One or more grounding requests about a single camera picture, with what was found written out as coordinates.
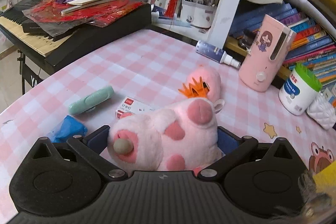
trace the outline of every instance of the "blue sticker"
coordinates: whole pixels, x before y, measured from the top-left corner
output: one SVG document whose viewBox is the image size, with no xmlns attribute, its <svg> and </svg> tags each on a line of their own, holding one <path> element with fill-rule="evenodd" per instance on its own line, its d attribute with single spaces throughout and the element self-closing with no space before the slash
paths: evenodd
<svg viewBox="0 0 336 224">
<path fill-rule="evenodd" d="M 294 94 L 295 96 L 297 96 L 297 95 L 300 94 L 299 88 L 293 84 L 293 82 L 290 80 L 290 78 L 287 78 L 283 87 L 289 95 Z"/>
</svg>

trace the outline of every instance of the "white container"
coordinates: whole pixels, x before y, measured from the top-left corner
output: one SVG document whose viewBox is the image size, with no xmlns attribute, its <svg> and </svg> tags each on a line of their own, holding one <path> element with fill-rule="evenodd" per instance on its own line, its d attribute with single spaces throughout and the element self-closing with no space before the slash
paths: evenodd
<svg viewBox="0 0 336 224">
<path fill-rule="evenodd" d="M 316 98 L 322 84 L 315 75 L 301 64 L 297 64 L 279 90 L 283 106 L 294 115 L 301 115 Z"/>
<path fill-rule="evenodd" d="M 217 7 L 182 0 L 181 20 L 199 28 L 210 28 Z"/>
<path fill-rule="evenodd" d="M 182 0 L 182 8 L 181 8 L 181 21 L 186 21 L 191 23 L 194 21 L 194 13 L 195 13 L 196 3 Z"/>
<path fill-rule="evenodd" d="M 155 6 L 158 6 L 158 7 L 161 7 L 163 9 L 167 10 L 169 1 L 170 0 L 148 0 L 147 2 L 149 4 L 154 4 Z M 176 8 L 175 8 L 175 14 L 176 15 L 179 13 L 180 5 L 181 5 L 181 0 L 178 0 Z"/>
</svg>

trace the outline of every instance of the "pink humidifier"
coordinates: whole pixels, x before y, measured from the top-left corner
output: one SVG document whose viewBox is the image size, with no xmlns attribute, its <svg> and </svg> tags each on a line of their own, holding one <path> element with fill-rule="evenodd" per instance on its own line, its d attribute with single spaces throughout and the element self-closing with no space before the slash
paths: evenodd
<svg viewBox="0 0 336 224">
<path fill-rule="evenodd" d="M 239 78 L 251 89 L 264 92 L 280 69 L 296 32 L 265 15 L 262 26 L 248 50 Z"/>
</svg>

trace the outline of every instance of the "floor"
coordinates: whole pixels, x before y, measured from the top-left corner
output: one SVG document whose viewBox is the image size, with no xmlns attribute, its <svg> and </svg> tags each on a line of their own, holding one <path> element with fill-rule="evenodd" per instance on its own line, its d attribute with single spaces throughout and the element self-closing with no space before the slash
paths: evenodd
<svg viewBox="0 0 336 224">
<path fill-rule="evenodd" d="M 15 51 L 0 60 L 0 113 L 22 96 L 20 64 L 17 61 L 19 56 L 20 54 Z M 26 64 L 36 74 L 39 74 L 40 68 L 28 58 L 26 58 Z M 42 79 L 48 76 L 46 72 L 41 70 L 40 77 Z M 27 82 L 25 84 L 26 92 L 28 92 L 32 87 Z"/>
</svg>

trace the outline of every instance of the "pink spot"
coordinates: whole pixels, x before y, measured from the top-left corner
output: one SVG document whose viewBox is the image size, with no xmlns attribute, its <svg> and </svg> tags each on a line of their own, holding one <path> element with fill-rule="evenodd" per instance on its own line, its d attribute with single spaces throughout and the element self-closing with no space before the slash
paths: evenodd
<svg viewBox="0 0 336 224">
<path fill-rule="evenodd" d="M 126 129 L 122 129 L 117 131 L 117 133 L 115 134 L 113 141 L 117 140 L 117 139 L 126 139 L 126 140 L 130 140 L 133 145 L 134 145 L 134 149 L 128 153 L 127 155 L 118 155 L 118 158 L 122 161 L 128 162 L 130 164 L 135 163 L 135 161 L 137 160 L 137 153 L 138 153 L 138 136 Z"/>
<path fill-rule="evenodd" d="M 128 116 L 132 116 L 132 115 L 133 115 L 133 113 L 131 113 L 131 112 L 125 112 L 125 113 L 120 115 L 120 119 L 128 117 Z"/>
<path fill-rule="evenodd" d="M 185 169 L 184 158 L 180 154 L 172 155 L 167 161 L 168 171 L 181 171 Z"/>
<path fill-rule="evenodd" d="M 182 140 L 185 136 L 185 132 L 177 121 L 173 122 L 165 130 L 165 135 L 172 138 L 175 141 Z"/>
<path fill-rule="evenodd" d="M 202 99 L 193 101 L 188 107 L 187 114 L 191 121 L 199 125 L 209 123 L 213 116 L 211 105 Z"/>
<path fill-rule="evenodd" d="M 193 169 L 193 172 L 195 173 L 196 177 L 201 170 L 202 170 L 202 167 L 196 167 L 195 169 Z"/>
</svg>

